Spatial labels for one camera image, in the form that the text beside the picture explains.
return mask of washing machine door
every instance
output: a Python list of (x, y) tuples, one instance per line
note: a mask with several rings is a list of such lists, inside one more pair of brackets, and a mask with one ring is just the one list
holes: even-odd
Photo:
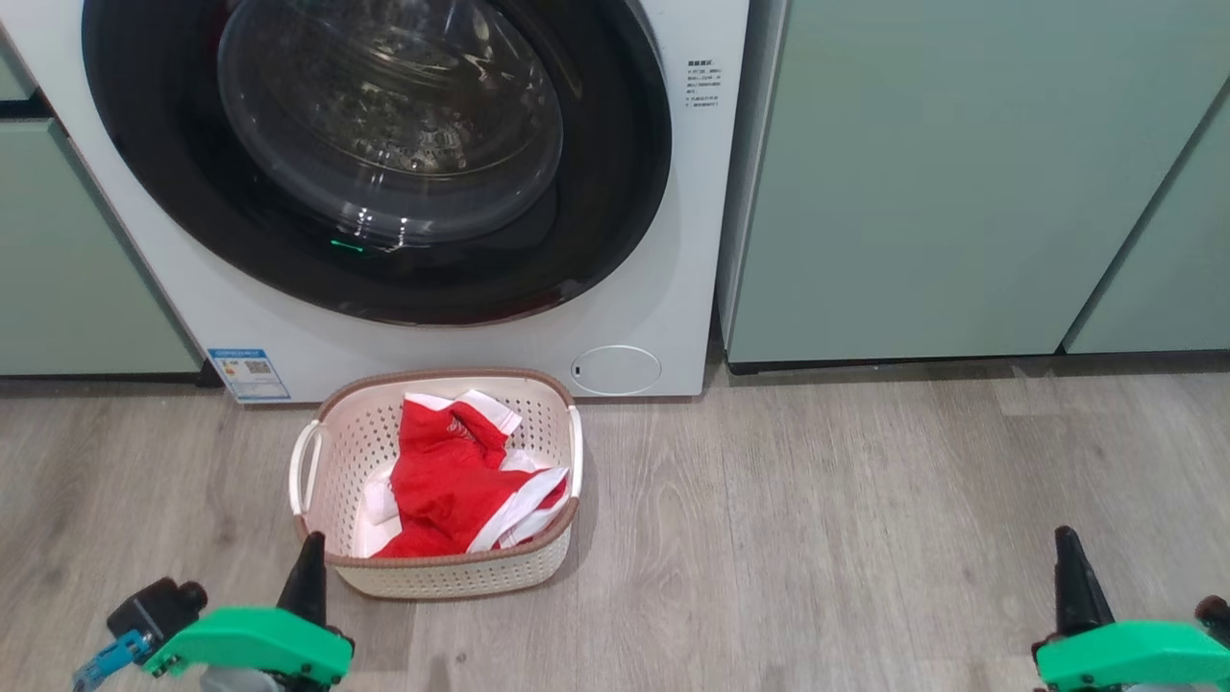
[(625, 0), (86, 0), (124, 161), (203, 245), (397, 323), (549, 309), (636, 247), (670, 118)]

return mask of white plastic basket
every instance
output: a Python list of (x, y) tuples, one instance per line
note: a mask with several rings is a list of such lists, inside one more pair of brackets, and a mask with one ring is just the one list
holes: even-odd
[[(442, 558), (352, 557), (363, 484), (400, 454), (397, 429), (405, 396), (417, 392), (455, 399), (470, 390), (522, 415), (509, 449), (530, 450), (540, 460), (571, 467), (571, 497), (563, 511), (541, 536), (507, 551)], [(579, 508), (582, 456), (577, 407), (562, 385), (542, 374), (426, 371), (374, 377), (333, 395), (299, 434), (290, 456), (290, 510), (300, 540), (322, 532), (325, 562), (369, 596), (458, 599), (513, 591), (546, 581), (563, 564)]]

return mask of energy label sticker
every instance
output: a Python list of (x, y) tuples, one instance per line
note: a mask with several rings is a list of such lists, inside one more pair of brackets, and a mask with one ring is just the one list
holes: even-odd
[(269, 356), (261, 349), (210, 349), (209, 360), (240, 403), (290, 398)]

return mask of wooden floor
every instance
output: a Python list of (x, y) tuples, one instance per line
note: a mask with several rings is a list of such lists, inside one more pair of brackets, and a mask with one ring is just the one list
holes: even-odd
[[(696, 401), (585, 406), (560, 575), (418, 605), (331, 579), (331, 621), (358, 642), (341, 690), (1030, 690), (1060, 524), (1119, 617), (1187, 618), (1230, 591), (1226, 371), (715, 368)], [(0, 687), (66, 690), (109, 610), (162, 575), (272, 605), (310, 418), (184, 387), (0, 383)]]

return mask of cabinet door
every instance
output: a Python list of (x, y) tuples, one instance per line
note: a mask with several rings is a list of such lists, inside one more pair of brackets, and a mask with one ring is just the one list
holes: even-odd
[(1230, 349), (1230, 108), (1221, 104), (1068, 350)]
[(1224, 0), (795, 0), (732, 363), (1053, 353), (1228, 74)]
[(34, 81), (0, 29), (0, 101), (25, 101), (34, 92)]
[(0, 375), (192, 372), (54, 120), (0, 123)]

